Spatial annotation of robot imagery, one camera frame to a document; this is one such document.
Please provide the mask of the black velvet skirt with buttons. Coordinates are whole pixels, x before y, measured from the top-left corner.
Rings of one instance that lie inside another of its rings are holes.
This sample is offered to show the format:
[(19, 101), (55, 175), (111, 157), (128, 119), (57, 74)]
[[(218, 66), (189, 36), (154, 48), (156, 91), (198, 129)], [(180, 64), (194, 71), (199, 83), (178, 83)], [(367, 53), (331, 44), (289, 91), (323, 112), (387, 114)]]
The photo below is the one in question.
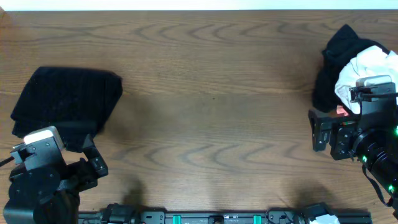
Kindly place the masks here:
[(107, 70), (39, 67), (26, 83), (12, 113), (12, 134), (54, 126), (67, 150), (82, 152), (95, 137), (123, 93), (122, 78)]

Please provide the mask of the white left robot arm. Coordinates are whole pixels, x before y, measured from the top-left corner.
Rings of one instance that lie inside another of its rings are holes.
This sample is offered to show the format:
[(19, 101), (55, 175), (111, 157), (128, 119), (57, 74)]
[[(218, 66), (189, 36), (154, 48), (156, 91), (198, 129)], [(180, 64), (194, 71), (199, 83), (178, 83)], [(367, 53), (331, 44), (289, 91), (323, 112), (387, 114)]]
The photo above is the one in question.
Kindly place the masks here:
[(85, 158), (67, 164), (54, 138), (15, 146), (11, 156), (9, 200), (3, 215), (7, 223), (78, 223), (80, 192), (98, 185), (108, 166), (87, 135), (80, 151)]

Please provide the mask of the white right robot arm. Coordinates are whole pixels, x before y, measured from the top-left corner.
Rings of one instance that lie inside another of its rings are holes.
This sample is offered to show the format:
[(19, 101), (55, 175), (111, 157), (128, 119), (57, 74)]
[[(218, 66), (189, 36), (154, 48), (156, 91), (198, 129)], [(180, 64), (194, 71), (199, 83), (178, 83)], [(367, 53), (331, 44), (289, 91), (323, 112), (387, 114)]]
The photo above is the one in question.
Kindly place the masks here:
[(309, 110), (313, 150), (331, 146), (336, 161), (358, 160), (380, 201), (397, 216), (397, 116), (393, 99), (362, 101), (360, 114), (330, 117)]

